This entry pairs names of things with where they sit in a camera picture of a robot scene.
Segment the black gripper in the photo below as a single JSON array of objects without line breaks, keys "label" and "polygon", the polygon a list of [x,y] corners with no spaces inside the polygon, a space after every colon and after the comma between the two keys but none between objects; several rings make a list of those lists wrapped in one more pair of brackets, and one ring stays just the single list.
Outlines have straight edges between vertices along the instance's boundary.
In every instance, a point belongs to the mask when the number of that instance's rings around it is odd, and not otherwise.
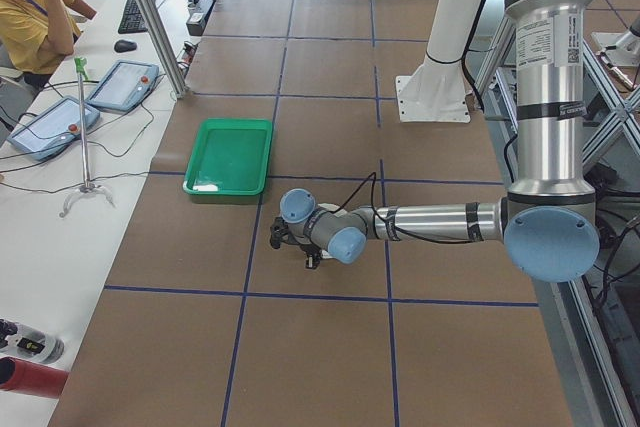
[{"label": "black gripper", "polygon": [[320,261],[322,260],[322,252],[323,250],[313,244],[302,244],[299,248],[306,255],[306,269],[318,268],[320,265]]}]

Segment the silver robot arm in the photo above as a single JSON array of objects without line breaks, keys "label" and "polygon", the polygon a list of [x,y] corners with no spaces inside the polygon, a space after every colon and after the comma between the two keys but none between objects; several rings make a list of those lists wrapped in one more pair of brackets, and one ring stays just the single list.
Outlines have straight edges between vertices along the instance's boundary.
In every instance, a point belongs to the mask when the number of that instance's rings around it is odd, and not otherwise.
[{"label": "silver robot arm", "polygon": [[[354,262],[370,239],[465,244],[496,240],[532,278],[567,282],[599,253],[595,192],[584,179],[583,13],[592,0],[504,0],[515,25],[516,180],[496,203],[375,207],[318,204],[287,192],[271,227],[273,247],[296,245],[316,267]],[[396,79],[404,122],[465,122],[464,59],[485,0],[439,0],[423,62]]]}]

